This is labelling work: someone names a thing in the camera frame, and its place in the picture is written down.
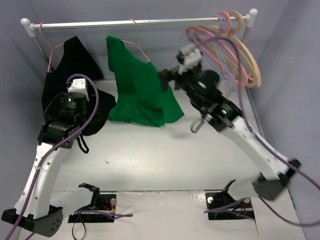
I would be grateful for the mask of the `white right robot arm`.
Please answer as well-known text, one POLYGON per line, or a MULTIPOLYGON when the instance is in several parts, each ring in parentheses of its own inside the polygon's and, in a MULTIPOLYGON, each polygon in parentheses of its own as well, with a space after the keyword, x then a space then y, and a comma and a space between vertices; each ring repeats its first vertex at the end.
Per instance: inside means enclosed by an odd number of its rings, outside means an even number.
POLYGON ((272 155, 272 146, 251 125, 246 124, 242 111, 218 89, 218 73, 202 70, 198 65, 182 74, 178 73, 177 68, 164 69, 158 76, 163 91, 167 91, 169 82, 174 81, 175 87, 182 89, 191 105, 200 112, 201 122, 207 122, 231 140, 258 167, 259 174, 256 177, 242 181, 232 179, 222 190, 222 202, 233 206, 239 200, 250 197, 274 201, 295 174, 288 164, 299 168, 301 163, 288 158, 281 162, 272 155))

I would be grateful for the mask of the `green t shirt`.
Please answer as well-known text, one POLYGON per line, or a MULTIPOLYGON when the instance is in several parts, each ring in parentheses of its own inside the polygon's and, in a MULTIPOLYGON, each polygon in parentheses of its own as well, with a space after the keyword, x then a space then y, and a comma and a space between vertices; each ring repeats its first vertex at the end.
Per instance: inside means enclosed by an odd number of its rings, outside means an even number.
POLYGON ((162 91, 158 70, 152 62, 137 59, 119 38, 106 38, 108 67, 115 75, 118 98, 109 112, 113 122, 150 127, 172 124, 185 114, 173 90, 162 91))

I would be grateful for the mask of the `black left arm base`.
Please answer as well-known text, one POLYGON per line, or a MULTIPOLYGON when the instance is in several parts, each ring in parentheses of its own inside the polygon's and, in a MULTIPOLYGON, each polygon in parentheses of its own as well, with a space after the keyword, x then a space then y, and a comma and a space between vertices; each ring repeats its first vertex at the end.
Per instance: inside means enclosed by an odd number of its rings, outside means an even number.
POLYGON ((93 213, 92 211, 107 211, 114 213, 117 204, 117 194, 113 192, 102 192, 96 186, 88 183, 82 183, 78 187, 87 189, 92 193, 90 203, 84 205, 80 210, 89 211, 80 213, 80 217, 75 213, 68 217, 68 223, 113 223, 114 216, 93 213))

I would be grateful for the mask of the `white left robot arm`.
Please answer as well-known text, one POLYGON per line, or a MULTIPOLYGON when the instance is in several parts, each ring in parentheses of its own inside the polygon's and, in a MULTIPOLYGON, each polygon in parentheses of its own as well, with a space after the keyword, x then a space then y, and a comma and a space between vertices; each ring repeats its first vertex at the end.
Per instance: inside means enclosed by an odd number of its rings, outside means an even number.
POLYGON ((44 237, 52 237, 68 214, 62 204, 50 203, 61 165, 74 141, 85 154, 89 147, 82 131, 87 126, 87 97, 81 92, 60 93, 62 105, 57 118, 47 120, 38 135, 34 164, 22 195, 15 206, 4 210, 1 220, 44 237))

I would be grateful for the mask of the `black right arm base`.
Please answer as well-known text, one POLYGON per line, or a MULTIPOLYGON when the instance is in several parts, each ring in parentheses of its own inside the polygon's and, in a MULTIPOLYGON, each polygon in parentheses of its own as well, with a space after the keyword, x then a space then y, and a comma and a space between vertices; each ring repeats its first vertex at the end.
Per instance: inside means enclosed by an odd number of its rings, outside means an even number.
POLYGON ((234 200, 227 190, 236 180, 231 180, 220 192, 206 192, 205 200, 207 216, 209 221, 226 220, 255 220, 252 202, 249 198, 245 200, 234 200))

